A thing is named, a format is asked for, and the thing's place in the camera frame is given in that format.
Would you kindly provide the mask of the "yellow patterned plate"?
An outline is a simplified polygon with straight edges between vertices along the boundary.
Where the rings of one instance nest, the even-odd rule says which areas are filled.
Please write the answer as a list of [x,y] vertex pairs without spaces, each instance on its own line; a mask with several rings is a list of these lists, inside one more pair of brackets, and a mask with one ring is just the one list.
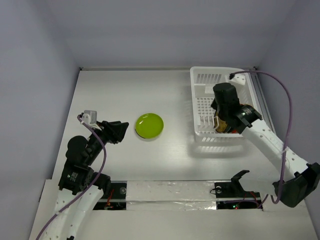
[[229,105],[224,108],[224,111],[218,110],[218,105],[214,100],[211,107],[215,110],[214,113],[214,127],[218,133],[240,133],[240,127],[243,123],[244,117],[241,115],[245,107],[251,107],[248,104]]

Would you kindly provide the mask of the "green plate with floral inside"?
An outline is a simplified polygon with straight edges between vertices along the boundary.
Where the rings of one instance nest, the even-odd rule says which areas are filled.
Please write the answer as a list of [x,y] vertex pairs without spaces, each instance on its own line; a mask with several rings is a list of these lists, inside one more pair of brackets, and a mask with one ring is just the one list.
[[155,113],[145,113],[138,117],[134,129],[141,138],[153,139],[162,133],[164,121]]

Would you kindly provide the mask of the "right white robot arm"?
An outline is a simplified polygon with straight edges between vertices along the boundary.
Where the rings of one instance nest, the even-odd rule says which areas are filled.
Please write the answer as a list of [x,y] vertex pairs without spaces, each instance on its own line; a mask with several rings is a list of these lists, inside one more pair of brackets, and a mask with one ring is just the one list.
[[249,170],[242,170],[231,178],[231,192],[235,196],[242,196],[247,191],[273,195],[284,205],[296,207],[317,188],[320,165],[308,163],[285,146],[257,110],[240,104],[234,85],[218,83],[213,92],[211,106],[217,111],[218,118],[250,141],[280,173],[280,176],[254,175]]

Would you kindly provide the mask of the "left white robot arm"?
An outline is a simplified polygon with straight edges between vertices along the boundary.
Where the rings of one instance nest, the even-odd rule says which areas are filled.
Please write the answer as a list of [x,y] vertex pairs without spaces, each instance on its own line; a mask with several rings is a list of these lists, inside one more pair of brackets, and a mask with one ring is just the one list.
[[108,156],[106,144],[120,143],[129,123],[102,121],[92,126],[81,120],[80,124],[91,134],[68,141],[54,214],[40,230],[38,240],[77,239],[98,201],[112,194],[111,178],[102,173]]

